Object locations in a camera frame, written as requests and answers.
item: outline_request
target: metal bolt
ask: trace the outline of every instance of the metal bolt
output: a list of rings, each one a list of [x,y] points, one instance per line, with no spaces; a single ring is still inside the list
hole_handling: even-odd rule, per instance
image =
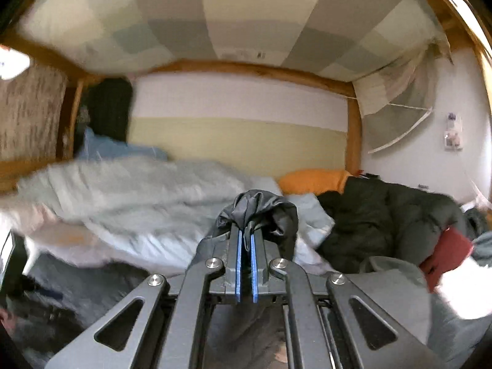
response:
[[[333,284],[345,284],[347,277],[343,273],[332,273],[330,280]]]
[[[222,265],[222,260],[220,258],[209,258],[205,261],[205,265],[210,269],[215,269]]]
[[[284,269],[288,263],[289,263],[289,261],[287,261],[286,259],[275,258],[274,260],[272,260],[270,262],[270,265],[272,265],[276,269]]]
[[[164,276],[162,275],[152,275],[151,277],[149,277],[149,280],[147,281],[149,286],[153,286],[153,287],[160,286],[163,282],[164,282]]]

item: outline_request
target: red cloth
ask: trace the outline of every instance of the red cloth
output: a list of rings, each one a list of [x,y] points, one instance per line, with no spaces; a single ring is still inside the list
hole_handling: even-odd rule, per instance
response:
[[[429,291],[438,285],[443,273],[456,269],[473,251],[473,243],[456,229],[442,232],[432,255],[419,266],[426,277]]]

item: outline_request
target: light blue pillow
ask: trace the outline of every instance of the light blue pillow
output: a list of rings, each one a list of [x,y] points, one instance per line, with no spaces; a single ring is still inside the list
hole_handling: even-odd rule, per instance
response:
[[[84,145],[77,154],[77,159],[102,161],[133,155],[143,155],[154,157],[160,161],[167,161],[167,154],[157,147],[132,145],[122,141],[115,141],[106,136],[97,136],[90,128],[85,129]]]

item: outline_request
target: black jacket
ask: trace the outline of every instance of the black jacket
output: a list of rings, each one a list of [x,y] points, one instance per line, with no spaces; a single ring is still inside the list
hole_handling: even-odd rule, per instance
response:
[[[463,213],[450,197],[400,184],[349,177],[341,196],[328,192],[318,200],[335,220],[318,253],[345,273],[359,272],[373,255],[420,265],[446,228],[466,234]]]

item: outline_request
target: wooden bed frame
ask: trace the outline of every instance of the wooden bed frame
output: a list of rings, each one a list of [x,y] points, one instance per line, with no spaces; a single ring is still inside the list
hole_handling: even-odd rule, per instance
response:
[[[492,66],[483,53],[483,46],[477,40],[473,31],[460,16],[456,7],[449,0],[427,0],[441,22],[451,49],[472,47],[477,55],[479,64],[484,73],[484,81],[492,98]],[[18,51],[26,53],[42,64],[55,67],[64,72],[69,79],[61,108],[60,124],[57,140],[57,157],[52,160],[38,161],[7,161],[0,162],[0,193],[6,193],[15,189],[19,177],[44,167],[57,160],[71,159],[73,156],[73,138],[75,132],[75,120],[77,116],[80,98],[85,87],[101,81],[104,76],[88,73],[84,69],[70,62],[50,48],[37,45],[20,37],[14,31],[14,25],[18,18],[34,2],[25,0],[14,15],[10,27],[0,35],[0,44],[4,44]],[[487,29],[483,30],[492,44],[492,38]],[[297,85],[319,88],[347,97],[348,104],[348,131],[347,146],[345,152],[345,168],[352,174],[358,173],[361,165],[362,126],[359,106],[355,99],[355,92],[351,82],[334,81],[324,77],[282,68],[275,68],[257,64],[223,62],[223,61],[194,61],[180,60],[159,68],[154,68],[147,73],[154,72],[220,72],[235,73],[244,76],[266,77],[279,81],[287,81]]]

